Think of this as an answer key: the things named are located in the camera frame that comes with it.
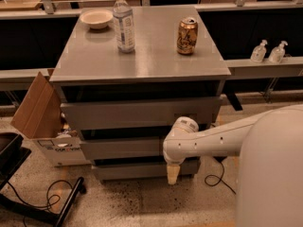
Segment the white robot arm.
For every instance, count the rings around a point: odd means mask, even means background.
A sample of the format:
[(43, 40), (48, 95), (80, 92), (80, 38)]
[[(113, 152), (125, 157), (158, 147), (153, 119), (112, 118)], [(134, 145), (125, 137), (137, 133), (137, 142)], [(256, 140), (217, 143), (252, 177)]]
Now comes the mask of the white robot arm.
[(303, 227), (303, 105), (199, 131), (180, 117), (163, 143), (170, 184), (196, 156), (239, 157), (235, 227)]

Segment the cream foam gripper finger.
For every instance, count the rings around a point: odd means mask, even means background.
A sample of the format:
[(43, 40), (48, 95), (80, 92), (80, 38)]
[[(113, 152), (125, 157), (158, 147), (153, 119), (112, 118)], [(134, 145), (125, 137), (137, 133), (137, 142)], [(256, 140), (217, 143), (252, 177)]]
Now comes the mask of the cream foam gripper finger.
[(179, 165), (167, 165), (167, 178), (170, 185), (176, 184), (179, 172)]

